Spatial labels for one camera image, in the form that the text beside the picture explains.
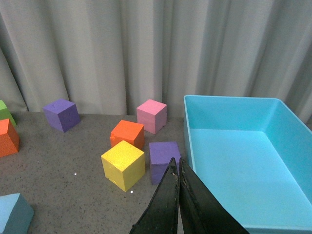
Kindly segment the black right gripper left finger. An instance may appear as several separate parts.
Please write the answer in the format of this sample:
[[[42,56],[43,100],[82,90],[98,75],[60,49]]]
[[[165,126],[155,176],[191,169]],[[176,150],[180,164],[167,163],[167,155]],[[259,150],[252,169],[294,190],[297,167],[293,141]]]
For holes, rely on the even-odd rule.
[[[152,199],[131,234],[176,234],[179,208],[179,176],[171,158]]]

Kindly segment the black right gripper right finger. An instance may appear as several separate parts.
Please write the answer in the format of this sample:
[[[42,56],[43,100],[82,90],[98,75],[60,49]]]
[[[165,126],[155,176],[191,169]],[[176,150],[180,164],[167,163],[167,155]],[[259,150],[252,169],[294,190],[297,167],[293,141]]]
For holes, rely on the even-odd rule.
[[[179,205],[186,234],[247,234],[183,159],[179,161]]]

